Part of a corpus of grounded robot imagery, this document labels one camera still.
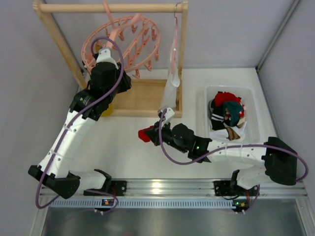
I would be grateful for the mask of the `red sock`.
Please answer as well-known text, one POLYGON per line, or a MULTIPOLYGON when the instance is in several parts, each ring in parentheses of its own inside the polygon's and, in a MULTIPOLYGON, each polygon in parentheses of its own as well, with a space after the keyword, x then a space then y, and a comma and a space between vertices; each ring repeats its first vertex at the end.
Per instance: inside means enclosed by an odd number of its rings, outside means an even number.
POLYGON ((154 130, 153 126, 139 130, 138 131, 138 138, 141 139, 145 143, 151 142, 153 130, 154 130))
POLYGON ((245 116, 245 105, 243 104, 241 97, 238 97, 230 92, 218 92, 214 100, 215 100, 216 106, 218 107, 223 106, 224 102, 229 102, 229 101, 238 102, 239 104, 243 106, 243 109, 244 109, 244 111, 241 114, 241 117, 245 116))

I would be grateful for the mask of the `yellow sock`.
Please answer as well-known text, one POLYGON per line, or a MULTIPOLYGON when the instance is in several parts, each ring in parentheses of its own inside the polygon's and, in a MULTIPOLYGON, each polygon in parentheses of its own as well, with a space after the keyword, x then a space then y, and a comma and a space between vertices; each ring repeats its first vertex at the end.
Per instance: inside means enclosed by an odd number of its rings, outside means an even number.
POLYGON ((112 115, 113 112, 114 112, 114 106, 112 103, 110 103, 108 108, 104 112, 102 112, 101 117, 108 117, 112 115))
POLYGON ((102 43, 97 41, 94 45, 95 53, 98 53, 100 49, 102 49, 102 43))

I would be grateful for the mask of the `pink round clip hanger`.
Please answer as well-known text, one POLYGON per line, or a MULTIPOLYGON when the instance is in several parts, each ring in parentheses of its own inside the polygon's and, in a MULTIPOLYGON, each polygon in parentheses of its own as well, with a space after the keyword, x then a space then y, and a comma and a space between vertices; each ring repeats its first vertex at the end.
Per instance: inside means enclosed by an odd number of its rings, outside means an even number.
POLYGON ((102 43, 102 49, 109 47, 116 51, 116 47, 109 41, 102 39, 103 36, 115 41, 123 42, 126 34, 131 33, 133 40, 122 50, 125 61, 125 72, 134 71, 133 77, 140 78, 139 68, 145 67, 152 70, 152 60, 159 59, 159 46, 161 35, 158 26, 140 13, 131 16, 113 18, 109 5, 103 2, 103 7, 109 21, 96 28, 85 40, 81 49, 81 60, 88 72, 96 65, 98 53, 95 53, 95 43, 102 43))

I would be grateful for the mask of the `dark green sock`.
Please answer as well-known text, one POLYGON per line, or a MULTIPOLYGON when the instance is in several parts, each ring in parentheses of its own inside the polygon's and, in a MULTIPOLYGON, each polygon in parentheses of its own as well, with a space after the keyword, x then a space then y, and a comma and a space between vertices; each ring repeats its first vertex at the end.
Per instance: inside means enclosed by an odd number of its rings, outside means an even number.
POLYGON ((224 123, 228 126, 234 127, 239 121, 242 112, 244 111, 243 106, 238 102, 229 101, 223 104, 223 115, 224 123))

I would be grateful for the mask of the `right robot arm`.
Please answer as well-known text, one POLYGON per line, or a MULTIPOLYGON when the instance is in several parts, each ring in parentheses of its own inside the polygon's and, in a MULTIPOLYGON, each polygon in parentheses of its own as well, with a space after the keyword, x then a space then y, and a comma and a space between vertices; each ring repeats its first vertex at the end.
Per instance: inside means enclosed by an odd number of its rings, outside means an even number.
POLYGON ((155 146, 163 144, 187 153, 191 161, 233 162, 249 165, 247 169, 237 169, 230 179, 232 195, 242 195, 262 183, 274 182, 293 186, 297 182, 296 152, 277 137, 269 137, 263 144, 229 144, 210 138, 196 136, 194 131, 180 123, 153 126, 138 132, 138 137, 155 146))

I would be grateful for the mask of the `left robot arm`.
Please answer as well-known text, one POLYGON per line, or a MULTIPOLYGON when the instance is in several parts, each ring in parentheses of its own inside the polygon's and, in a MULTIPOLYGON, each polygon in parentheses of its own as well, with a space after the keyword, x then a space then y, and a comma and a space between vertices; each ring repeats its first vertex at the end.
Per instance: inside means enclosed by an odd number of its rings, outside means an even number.
POLYGON ((84 137, 115 95, 130 88, 131 78, 121 69, 121 63, 97 63, 91 70, 88 86, 74 96, 52 148, 38 165, 30 166, 29 175, 64 199, 77 192, 89 195, 90 189, 108 192, 111 176, 106 172, 99 169, 71 172, 69 169, 84 137))

